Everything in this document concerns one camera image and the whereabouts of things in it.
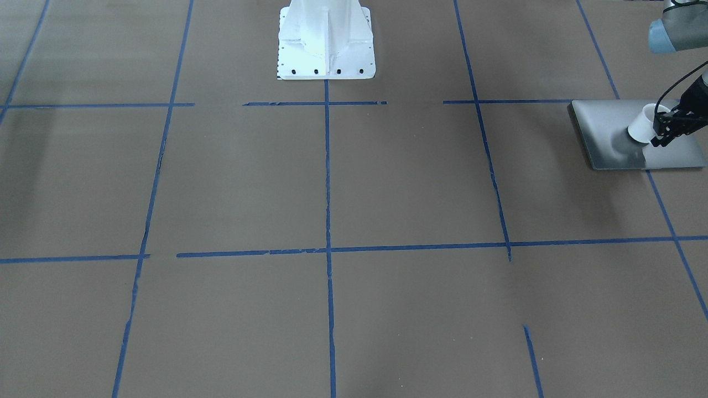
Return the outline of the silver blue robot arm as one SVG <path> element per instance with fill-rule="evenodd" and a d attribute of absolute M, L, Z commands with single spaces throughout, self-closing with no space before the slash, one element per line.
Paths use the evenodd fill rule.
<path fill-rule="evenodd" d="M 675 53 L 707 46 L 707 5 L 705 1 L 665 1 L 663 14 L 648 30 L 648 45 L 655 54 Z M 688 136 L 707 125 L 706 71 L 680 96 L 678 105 L 669 111 L 659 109 L 663 99 L 694 73 L 706 68 L 697 66 L 666 89 L 653 109 L 654 147 L 666 147 L 674 139 Z"/>

